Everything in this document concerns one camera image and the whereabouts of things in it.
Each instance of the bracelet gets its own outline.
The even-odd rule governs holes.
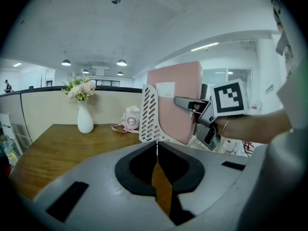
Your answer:
[[[228,117],[228,120],[226,121],[226,124],[223,126],[222,132],[220,134],[221,136],[222,136],[222,134],[223,134],[223,132],[224,132],[226,126],[227,126],[227,123],[229,122],[229,119],[230,119],[230,117]]]

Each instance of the white vase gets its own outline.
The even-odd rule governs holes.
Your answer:
[[[87,101],[78,101],[79,111],[77,126],[80,132],[90,133],[93,130],[93,119],[87,108]]]

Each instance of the fluorescent light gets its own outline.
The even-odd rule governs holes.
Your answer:
[[[214,45],[218,45],[218,44],[219,44],[218,42],[217,43],[208,44],[208,45],[205,45],[205,46],[201,46],[201,47],[192,49],[191,51],[197,51],[197,50],[208,48],[208,47],[211,47],[211,46],[214,46]]]

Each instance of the paper label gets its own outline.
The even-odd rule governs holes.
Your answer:
[[[174,82],[164,82],[156,84],[156,92],[159,97],[173,98],[174,97]]]

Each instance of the pink ribbon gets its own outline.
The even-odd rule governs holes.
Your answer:
[[[122,132],[122,131],[119,131],[119,130],[115,129],[115,127],[117,127],[117,126],[122,126],[122,124],[119,124],[119,123],[117,123],[117,124],[116,124],[116,123],[115,123],[115,124],[112,124],[112,125],[111,125],[111,129],[112,129],[113,131],[118,131],[118,132],[120,132],[120,133],[127,133],[127,132],[130,132],[130,133],[139,133],[138,130],[129,129],[129,128],[126,127],[126,126],[124,126],[124,128],[123,128],[124,132]]]

